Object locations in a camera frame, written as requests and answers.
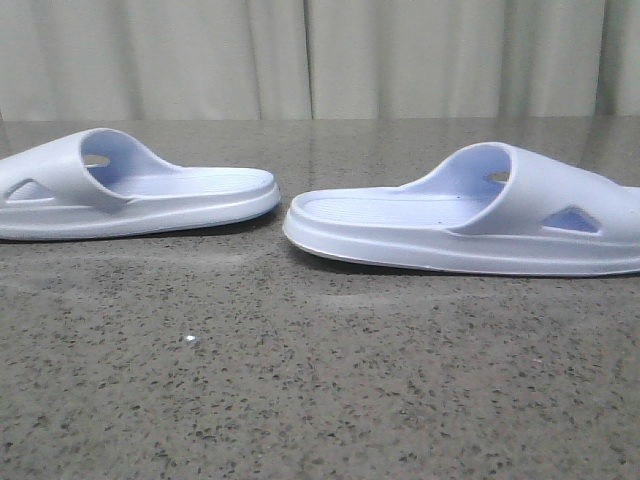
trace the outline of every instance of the slide sandal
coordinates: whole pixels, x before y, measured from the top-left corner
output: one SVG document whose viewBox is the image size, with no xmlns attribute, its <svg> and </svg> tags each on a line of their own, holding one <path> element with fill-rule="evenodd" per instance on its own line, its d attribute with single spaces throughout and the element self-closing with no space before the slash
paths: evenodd
<svg viewBox="0 0 640 480">
<path fill-rule="evenodd" d="M 298 195 L 285 235 L 372 265 L 504 275 L 640 271 L 640 189 L 504 143 L 471 145 L 400 187 Z"/>
<path fill-rule="evenodd" d="M 83 156 L 106 164 L 86 166 Z M 271 173 L 168 163 L 107 128 L 78 132 L 0 160 L 0 238 L 117 237 L 257 217 L 280 192 Z"/>
</svg>

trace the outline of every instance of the countertop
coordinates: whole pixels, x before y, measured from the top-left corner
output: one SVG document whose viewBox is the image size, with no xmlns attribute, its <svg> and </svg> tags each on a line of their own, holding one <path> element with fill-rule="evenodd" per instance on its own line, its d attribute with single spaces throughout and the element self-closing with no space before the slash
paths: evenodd
<svg viewBox="0 0 640 480">
<path fill-rule="evenodd" d="M 316 258 L 294 195 L 399 185 L 500 140 L 640 185 L 640 118 L 0 123 L 0 157 L 94 126 L 273 171 L 253 221 L 0 243 L 0 478 L 635 479 L 640 276 Z"/>
</svg>

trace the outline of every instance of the slipper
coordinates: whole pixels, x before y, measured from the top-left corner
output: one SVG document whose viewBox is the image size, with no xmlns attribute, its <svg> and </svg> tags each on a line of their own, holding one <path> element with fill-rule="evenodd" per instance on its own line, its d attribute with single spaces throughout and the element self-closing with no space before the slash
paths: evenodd
<svg viewBox="0 0 640 480">
<path fill-rule="evenodd" d="M 504 143 L 463 148 L 400 187 L 298 195 L 283 229 L 303 250 L 355 263 L 504 275 L 640 271 L 640 188 Z"/>
<path fill-rule="evenodd" d="M 105 157 L 86 166 L 83 156 Z M 98 128 L 0 160 L 0 238 L 117 237 L 239 222 L 275 207 L 271 173 L 173 165 Z"/>
</svg>

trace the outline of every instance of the granite countertop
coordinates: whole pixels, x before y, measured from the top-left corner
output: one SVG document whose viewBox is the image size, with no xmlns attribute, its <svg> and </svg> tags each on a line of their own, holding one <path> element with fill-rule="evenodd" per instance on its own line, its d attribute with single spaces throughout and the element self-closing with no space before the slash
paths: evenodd
<svg viewBox="0 0 640 480">
<path fill-rule="evenodd" d="M 399 185 L 501 140 L 640 185 L 640 118 L 0 123 L 0 156 L 103 125 L 273 171 L 250 222 L 0 243 L 0 478 L 623 479 L 640 276 L 448 275 L 289 244 L 303 191 Z"/>
</svg>

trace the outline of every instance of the white curtain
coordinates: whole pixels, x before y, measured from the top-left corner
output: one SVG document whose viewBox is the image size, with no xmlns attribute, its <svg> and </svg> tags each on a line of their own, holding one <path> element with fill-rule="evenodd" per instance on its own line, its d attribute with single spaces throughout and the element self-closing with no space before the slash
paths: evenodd
<svg viewBox="0 0 640 480">
<path fill-rule="evenodd" d="M 640 114 L 638 0 L 0 0 L 4 120 Z"/>
</svg>

